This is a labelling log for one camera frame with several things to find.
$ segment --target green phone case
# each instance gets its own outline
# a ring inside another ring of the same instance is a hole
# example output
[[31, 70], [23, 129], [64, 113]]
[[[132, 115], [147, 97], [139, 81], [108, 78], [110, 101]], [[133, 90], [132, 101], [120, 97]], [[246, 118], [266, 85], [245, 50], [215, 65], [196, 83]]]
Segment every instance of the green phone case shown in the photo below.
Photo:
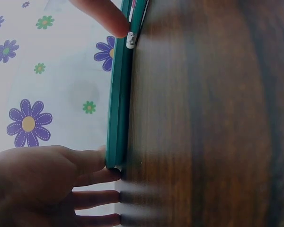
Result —
[[[127, 18], [131, 5], [131, 0], [124, 0], [121, 6]], [[108, 112], [107, 168], [121, 165], [127, 151], [132, 62], [133, 50], [126, 48], [126, 38], [116, 39]]]

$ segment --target floral tablecloth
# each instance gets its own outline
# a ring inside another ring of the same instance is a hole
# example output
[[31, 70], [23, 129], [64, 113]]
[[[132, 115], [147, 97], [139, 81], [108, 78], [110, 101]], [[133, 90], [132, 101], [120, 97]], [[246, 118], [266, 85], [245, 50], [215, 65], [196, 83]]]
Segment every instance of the floral tablecloth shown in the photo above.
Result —
[[105, 144], [114, 44], [66, 0], [0, 0], [0, 151]]

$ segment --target green flower print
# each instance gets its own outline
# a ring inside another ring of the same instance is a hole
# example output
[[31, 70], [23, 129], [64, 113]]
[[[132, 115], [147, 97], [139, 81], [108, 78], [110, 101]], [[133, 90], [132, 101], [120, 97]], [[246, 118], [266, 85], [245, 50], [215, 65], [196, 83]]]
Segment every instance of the green flower print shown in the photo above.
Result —
[[55, 21], [55, 19], [52, 19], [52, 16], [43, 16], [42, 17], [42, 19], [40, 18], [40, 19], [38, 19], [38, 22], [37, 22], [37, 24], [36, 24], [36, 26], [38, 26], [37, 28], [38, 29], [41, 29], [41, 28], [43, 28], [43, 29], [47, 29], [47, 26], [53, 26], [53, 23], [52, 22], [54, 22]]
[[96, 111], [96, 105], [94, 102], [89, 102], [87, 101], [85, 104], [83, 104], [83, 110], [85, 111], [86, 114], [90, 113], [92, 114], [93, 112]]
[[37, 65], [35, 65], [35, 69], [34, 71], [39, 74], [41, 74], [42, 72], [44, 72], [44, 69], [45, 69], [45, 65], [43, 63], [39, 63]]

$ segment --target hand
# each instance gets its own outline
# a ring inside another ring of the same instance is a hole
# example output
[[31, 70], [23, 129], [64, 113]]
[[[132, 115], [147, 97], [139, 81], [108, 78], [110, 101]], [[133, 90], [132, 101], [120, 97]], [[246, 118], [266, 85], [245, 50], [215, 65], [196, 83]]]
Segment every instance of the hand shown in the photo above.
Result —
[[110, 0], [70, 0], [81, 11], [97, 20], [112, 35], [127, 35], [129, 23], [123, 13]]
[[75, 210], [119, 202], [117, 191], [71, 192], [73, 187], [120, 179], [105, 167], [105, 152], [61, 146], [0, 153], [0, 227], [110, 227], [118, 214], [76, 216]]

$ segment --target wooden table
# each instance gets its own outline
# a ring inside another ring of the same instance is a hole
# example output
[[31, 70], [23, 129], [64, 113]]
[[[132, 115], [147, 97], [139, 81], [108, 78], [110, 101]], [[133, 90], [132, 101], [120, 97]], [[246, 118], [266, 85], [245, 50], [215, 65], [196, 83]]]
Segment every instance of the wooden table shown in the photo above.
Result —
[[284, 0], [151, 0], [124, 226], [284, 227]]

